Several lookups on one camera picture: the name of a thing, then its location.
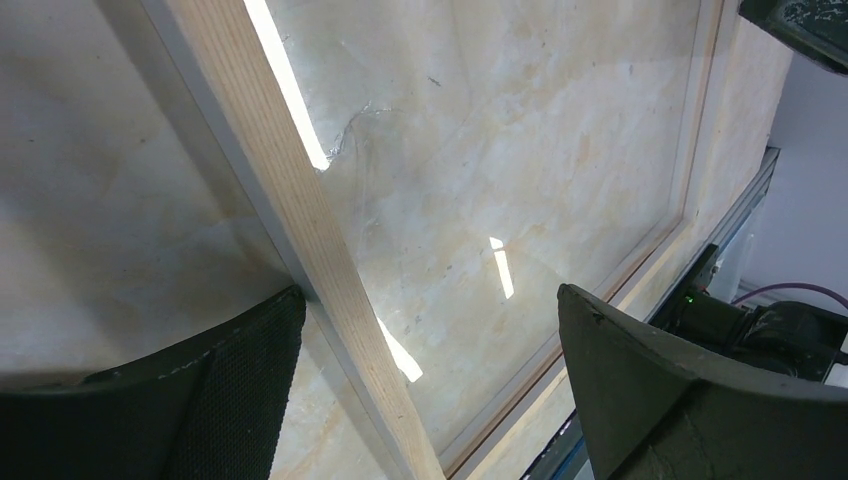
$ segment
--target wooden strip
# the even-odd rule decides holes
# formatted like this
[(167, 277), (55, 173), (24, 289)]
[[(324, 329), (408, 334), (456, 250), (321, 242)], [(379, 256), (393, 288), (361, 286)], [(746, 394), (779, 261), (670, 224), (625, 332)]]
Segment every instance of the wooden strip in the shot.
[(267, 30), (267, 6), (143, 2), (293, 277), (320, 301), (314, 313), (398, 466), (410, 478), (444, 478), (310, 163), (305, 126), (292, 119), (284, 91), (297, 86), (280, 82), (293, 76), (275, 76), (288, 66), (279, 36), (254, 26)]
[[(666, 216), (599, 287), (599, 296), (617, 308), (626, 308), (634, 296), (650, 283), (658, 267), (673, 253), (675, 246), (682, 242), (684, 232), (688, 232), (693, 223), (692, 218), (687, 216), (687, 206), (691, 210), (692, 201), (697, 198), (693, 197), (694, 192), (690, 190), (700, 181), (701, 170), (696, 168), (697, 162), (703, 163), (707, 159), (698, 156), (698, 148), (706, 148), (699, 142), (708, 141), (708, 136), (702, 137), (701, 132), (705, 126), (712, 128), (713, 117), (710, 115), (712, 110), (717, 108), (708, 106), (708, 102), (718, 103), (715, 93), (708, 95), (708, 88), (710, 82), (715, 84), (718, 77), (721, 77), (719, 80), (724, 78), (722, 62), (726, 60), (722, 54), (727, 48), (722, 45), (727, 44), (728, 32), (732, 35), (735, 30), (735, 24), (729, 22), (727, 17), (731, 12), (735, 12), (736, 4), (736, 0), (701, 2), (674, 171), (674, 185), (680, 187), (676, 191), (673, 190), (669, 196), (669, 210)], [(476, 429), (476, 432), (463, 432), (454, 442), (468, 443), (461, 448), (452, 444), (442, 453), (440, 459), (447, 465), (448, 478), (475, 478), (485, 471), (485, 465), (490, 462), (489, 457), (502, 450), (504, 442), (508, 442), (512, 437), (510, 432), (523, 427), (524, 414), (533, 411), (536, 405), (547, 399), (539, 394), (549, 390), (546, 382), (555, 381), (559, 375), (565, 375), (564, 370), (559, 371), (564, 369), (564, 365), (557, 367), (562, 359), (559, 338), (557, 335), (551, 338), (553, 340), (549, 339), (534, 355), (535, 368), (525, 365), (505, 390), (483, 410), (481, 414), (490, 419), (489, 423), (480, 422), (475, 418), (469, 427)]]

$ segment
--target purple cable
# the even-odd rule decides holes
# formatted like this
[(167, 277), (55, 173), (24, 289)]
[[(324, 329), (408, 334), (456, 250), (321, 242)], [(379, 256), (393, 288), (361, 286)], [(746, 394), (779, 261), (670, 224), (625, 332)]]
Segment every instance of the purple cable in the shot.
[(751, 297), (755, 297), (761, 293), (769, 292), (771, 290), (783, 290), (786, 288), (797, 288), (800, 290), (811, 290), (813, 292), (818, 292), (839, 302), (840, 305), (845, 307), (848, 310), (848, 299), (843, 297), (842, 295), (834, 292), (829, 288), (825, 288), (819, 285), (813, 285), (812, 283), (802, 283), (802, 282), (790, 282), (790, 283), (775, 283), (774, 285), (768, 285), (766, 287), (758, 288), (754, 291), (748, 292), (745, 295), (737, 298), (733, 301), (733, 305), (739, 305), (740, 303), (748, 300)]

